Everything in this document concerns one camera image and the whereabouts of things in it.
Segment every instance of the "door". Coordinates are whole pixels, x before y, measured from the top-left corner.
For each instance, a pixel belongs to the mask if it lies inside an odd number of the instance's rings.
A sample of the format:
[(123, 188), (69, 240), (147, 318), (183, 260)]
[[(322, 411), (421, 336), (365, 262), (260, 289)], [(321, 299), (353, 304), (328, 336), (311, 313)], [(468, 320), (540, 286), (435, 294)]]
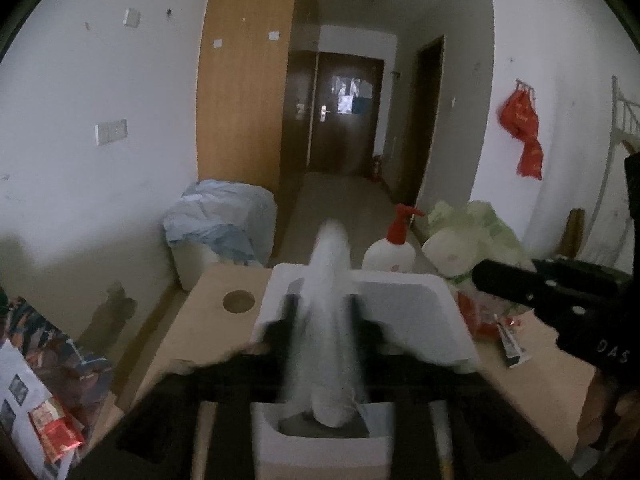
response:
[(444, 38), (418, 53), (409, 128), (402, 149), (400, 184), (396, 200), (414, 206), (429, 160), (440, 98)]
[(321, 52), (309, 170), (369, 176), (385, 62)]

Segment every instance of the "red pump nozzle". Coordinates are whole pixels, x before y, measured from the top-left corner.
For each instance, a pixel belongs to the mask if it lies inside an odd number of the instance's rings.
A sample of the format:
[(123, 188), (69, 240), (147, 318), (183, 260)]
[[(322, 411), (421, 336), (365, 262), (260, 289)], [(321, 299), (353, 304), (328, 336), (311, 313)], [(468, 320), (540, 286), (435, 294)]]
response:
[(402, 245), (406, 242), (406, 218), (411, 215), (424, 216), (424, 213), (415, 207), (404, 204), (396, 205), (396, 219), (386, 232), (386, 241), (394, 245)]

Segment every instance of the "door handle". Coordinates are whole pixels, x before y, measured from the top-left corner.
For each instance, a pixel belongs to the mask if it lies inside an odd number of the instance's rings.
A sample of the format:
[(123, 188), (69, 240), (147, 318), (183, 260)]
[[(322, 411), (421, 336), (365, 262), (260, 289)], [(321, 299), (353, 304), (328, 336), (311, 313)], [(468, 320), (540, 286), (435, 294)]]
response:
[(330, 114), (331, 112), (329, 110), (326, 109), (326, 105), (322, 105), (320, 107), (320, 122), (324, 123), (325, 119), (326, 119), (326, 115)]

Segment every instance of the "round hole in table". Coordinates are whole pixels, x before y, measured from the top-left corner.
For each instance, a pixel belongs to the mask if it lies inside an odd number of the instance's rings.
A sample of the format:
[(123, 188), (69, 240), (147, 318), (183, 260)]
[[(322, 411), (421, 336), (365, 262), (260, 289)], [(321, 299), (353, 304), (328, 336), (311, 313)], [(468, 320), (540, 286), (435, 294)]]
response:
[(255, 304), (254, 295), (246, 290), (234, 290), (222, 299), (222, 306), (232, 314), (242, 314), (252, 309)]

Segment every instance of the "light blue fabric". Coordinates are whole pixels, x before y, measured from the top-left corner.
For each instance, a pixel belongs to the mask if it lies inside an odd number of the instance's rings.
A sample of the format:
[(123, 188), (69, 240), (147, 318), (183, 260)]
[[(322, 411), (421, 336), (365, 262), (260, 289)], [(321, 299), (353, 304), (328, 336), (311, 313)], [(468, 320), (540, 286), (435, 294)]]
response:
[(187, 188), (162, 224), (170, 247), (184, 241), (203, 243), (237, 264), (265, 266), (275, 221), (275, 200), (266, 189), (204, 180)]

